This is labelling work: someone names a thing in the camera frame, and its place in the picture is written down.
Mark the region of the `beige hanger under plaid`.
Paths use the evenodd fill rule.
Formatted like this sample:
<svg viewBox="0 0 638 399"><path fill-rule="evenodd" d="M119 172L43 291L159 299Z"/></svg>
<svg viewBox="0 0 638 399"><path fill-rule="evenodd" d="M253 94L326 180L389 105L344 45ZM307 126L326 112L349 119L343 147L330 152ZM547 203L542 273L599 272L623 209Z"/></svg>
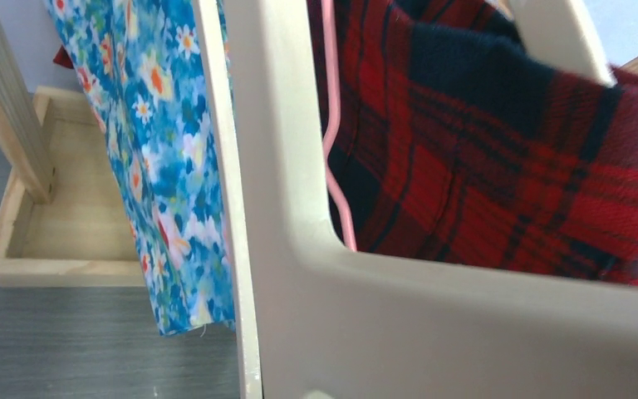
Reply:
<svg viewBox="0 0 638 399"><path fill-rule="evenodd" d="M582 0L510 0L503 4L531 57L603 86L617 84Z"/></svg>

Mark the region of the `pink wire hanger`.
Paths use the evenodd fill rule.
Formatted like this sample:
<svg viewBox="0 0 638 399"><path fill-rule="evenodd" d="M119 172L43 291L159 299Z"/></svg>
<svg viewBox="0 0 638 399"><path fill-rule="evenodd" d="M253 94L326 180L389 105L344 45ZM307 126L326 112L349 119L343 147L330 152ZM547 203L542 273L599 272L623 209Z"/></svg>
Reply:
<svg viewBox="0 0 638 399"><path fill-rule="evenodd" d="M356 236L350 205L328 165L328 158L336 141L341 123L340 74L337 54L334 2L332 0L321 0L321 21L324 39L326 88L328 98L328 119L326 131L322 138L322 150L326 164L326 185L330 198L333 200L338 211L343 243L348 249L356 252Z"/></svg>

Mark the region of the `red black plaid dress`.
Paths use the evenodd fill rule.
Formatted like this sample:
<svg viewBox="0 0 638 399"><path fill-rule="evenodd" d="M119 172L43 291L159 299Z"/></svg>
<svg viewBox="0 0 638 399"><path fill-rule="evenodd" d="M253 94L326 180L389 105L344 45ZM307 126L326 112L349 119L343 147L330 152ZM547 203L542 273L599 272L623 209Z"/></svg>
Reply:
<svg viewBox="0 0 638 399"><path fill-rule="evenodd" d="M360 251L638 287L637 75L544 66L484 1L334 7Z"/></svg>

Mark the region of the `blue floral garment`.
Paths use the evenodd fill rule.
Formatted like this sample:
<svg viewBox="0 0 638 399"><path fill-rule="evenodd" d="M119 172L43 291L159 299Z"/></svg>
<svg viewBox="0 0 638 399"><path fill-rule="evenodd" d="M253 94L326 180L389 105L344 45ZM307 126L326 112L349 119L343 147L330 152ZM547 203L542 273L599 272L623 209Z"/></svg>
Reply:
<svg viewBox="0 0 638 399"><path fill-rule="evenodd" d="M235 325L232 263L189 1L48 1L106 153L159 331Z"/></svg>

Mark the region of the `wooden clothes rack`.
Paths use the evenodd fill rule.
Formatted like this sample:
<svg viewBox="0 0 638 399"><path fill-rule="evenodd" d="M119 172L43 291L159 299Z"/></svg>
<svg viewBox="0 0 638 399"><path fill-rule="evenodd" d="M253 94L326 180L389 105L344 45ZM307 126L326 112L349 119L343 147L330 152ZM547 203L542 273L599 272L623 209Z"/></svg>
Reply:
<svg viewBox="0 0 638 399"><path fill-rule="evenodd" d="M84 95L27 91L0 23L0 287L144 283L104 137Z"/></svg>

